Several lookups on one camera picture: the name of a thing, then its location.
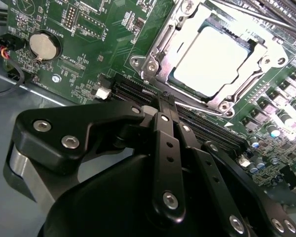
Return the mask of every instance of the screw hole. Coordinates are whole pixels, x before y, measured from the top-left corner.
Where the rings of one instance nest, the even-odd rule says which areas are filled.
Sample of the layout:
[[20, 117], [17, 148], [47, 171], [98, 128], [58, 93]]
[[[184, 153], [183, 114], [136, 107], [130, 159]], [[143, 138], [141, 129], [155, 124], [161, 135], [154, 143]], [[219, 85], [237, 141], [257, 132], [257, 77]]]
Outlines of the screw hole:
[[168, 160], [170, 163], [174, 162], [174, 159], [173, 159], [172, 157], [167, 157], [167, 160]]
[[213, 180], [214, 180], [216, 183], [219, 183], [219, 178], [217, 178], [217, 177], [213, 177]]
[[167, 146], [170, 147], [170, 148], [173, 148], [173, 145], [170, 142], [167, 142]]
[[285, 63], [285, 58], [280, 58], [278, 61], [277, 61], [277, 63], [278, 63], [278, 65], [283, 65], [284, 63]]

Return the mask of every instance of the green circuit board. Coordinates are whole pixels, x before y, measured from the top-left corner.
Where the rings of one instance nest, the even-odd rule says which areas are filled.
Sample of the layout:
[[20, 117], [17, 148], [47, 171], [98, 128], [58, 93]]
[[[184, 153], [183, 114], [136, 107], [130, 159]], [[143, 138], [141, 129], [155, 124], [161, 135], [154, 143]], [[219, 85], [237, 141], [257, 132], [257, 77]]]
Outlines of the green circuit board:
[[[11, 52], [10, 56], [24, 71], [35, 75], [32, 81], [38, 86], [77, 104], [92, 103], [91, 91], [101, 74], [113, 77], [118, 73], [143, 84], [129, 59], [148, 53], [173, 6], [173, 0], [13, 0], [9, 3], [8, 31], [28, 40], [34, 32], [47, 30], [58, 37], [62, 52], [57, 59], [43, 64], [36, 63], [29, 47]], [[140, 27], [134, 27], [138, 20]], [[236, 136], [259, 139], [261, 146], [256, 152], [266, 163], [264, 170], [253, 175], [259, 185], [269, 185], [287, 164], [296, 169], [296, 140], [285, 136], [271, 138], [265, 130], [268, 121], [254, 131], [242, 123], [258, 108], [257, 100], [268, 89], [279, 86], [296, 72], [296, 41], [278, 28], [274, 31], [285, 40], [283, 47], [290, 63], [266, 73], [235, 105], [233, 118], [195, 113]], [[54, 75], [60, 76], [61, 81], [55, 83]], [[145, 87], [158, 90], [152, 85]], [[276, 165], [272, 164], [274, 158], [278, 159]]]
[[[34, 83], [78, 104], [91, 103], [99, 74], [137, 77], [129, 56], [146, 55], [168, 17], [172, 0], [15, 0], [8, 31], [24, 39], [48, 30], [61, 42], [58, 59], [36, 65], [28, 48], [11, 53]], [[140, 21], [142, 27], [134, 27]], [[54, 83], [52, 77], [62, 80]]]

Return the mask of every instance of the mounting hole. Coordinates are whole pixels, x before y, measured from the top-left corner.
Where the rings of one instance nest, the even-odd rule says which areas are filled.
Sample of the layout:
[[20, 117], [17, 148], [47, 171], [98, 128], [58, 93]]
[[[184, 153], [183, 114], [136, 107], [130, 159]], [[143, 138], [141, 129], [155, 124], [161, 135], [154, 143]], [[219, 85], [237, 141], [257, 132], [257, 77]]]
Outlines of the mounting hole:
[[167, 142], [167, 146], [170, 147], [170, 148], [173, 148], [173, 145], [170, 142]]
[[174, 162], [174, 159], [173, 159], [172, 157], [167, 157], [167, 160], [168, 160], [170, 163]]
[[286, 62], [285, 58], [280, 58], [279, 60], [277, 60], [278, 65], [283, 65]]
[[233, 116], [233, 112], [232, 112], [232, 111], [228, 111], [228, 112], [226, 113], [226, 115], [227, 115], [228, 117], [232, 117], [232, 116]]
[[214, 180], [216, 183], [219, 183], [219, 178], [217, 178], [217, 177], [213, 177], [213, 180]]

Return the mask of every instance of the metal screw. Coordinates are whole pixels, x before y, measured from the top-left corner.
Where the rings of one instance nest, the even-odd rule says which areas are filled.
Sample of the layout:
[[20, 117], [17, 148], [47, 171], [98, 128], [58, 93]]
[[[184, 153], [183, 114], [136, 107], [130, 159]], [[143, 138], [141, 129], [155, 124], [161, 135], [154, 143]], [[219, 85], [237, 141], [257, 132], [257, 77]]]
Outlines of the metal screw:
[[156, 71], [156, 66], [154, 64], [151, 64], [148, 66], [148, 69], [149, 69], [149, 71], [154, 72], [154, 71]]
[[55, 83], [61, 82], [61, 76], [59, 76], [58, 74], [54, 74], [51, 79]]
[[181, 11], [185, 15], [191, 15], [194, 12], [194, 3], [191, 0], [186, 0], [182, 2]]
[[218, 109], [222, 112], [226, 112], [229, 108], [230, 108], [230, 105], [228, 102], [222, 102], [218, 107]]
[[76, 137], [70, 135], [64, 136], [63, 139], [61, 139], [61, 143], [68, 149], [76, 149], [80, 145], [79, 140]]
[[291, 232], [296, 233], [295, 227], [288, 220], [285, 220], [284, 223]]
[[229, 221], [236, 232], [238, 232], [239, 234], [243, 234], [245, 232], [245, 227], [237, 217], [231, 215], [229, 217]]
[[190, 131], [191, 131], [191, 129], [190, 129], [188, 126], [186, 126], [186, 125], [183, 125], [183, 129], [184, 129], [185, 131], [187, 131], [187, 132], [190, 132]]
[[45, 120], [37, 120], [33, 123], [33, 127], [38, 132], [48, 132], [51, 130], [51, 125]]
[[218, 149], [217, 149], [217, 147], [215, 145], [211, 144], [210, 147], [213, 149], [213, 151], [215, 151], [215, 152], [218, 151]]
[[136, 59], [136, 58], [132, 59], [132, 65], [133, 65], [134, 67], [138, 67], [138, 66], [139, 66], [139, 61], [138, 61], [138, 59]]
[[165, 117], [164, 115], [161, 115], [161, 118], [162, 118], [163, 120], [165, 120], [166, 122], [169, 121], [169, 119], [168, 119], [167, 117]]
[[132, 111], [133, 111], [134, 113], [140, 114], [140, 110], [137, 109], [136, 107], [132, 107]]
[[282, 224], [276, 220], [276, 219], [272, 219], [273, 225], [274, 227], [281, 233], [284, 233], [284, 227], [282, 226]]
[[169, 192], [166, 192], [163, 194], [163, 202], [171, 210], [175, 210], [179, 206], [179, 202], [176, 196], [174, 196], [172, 193], [169, 193]]

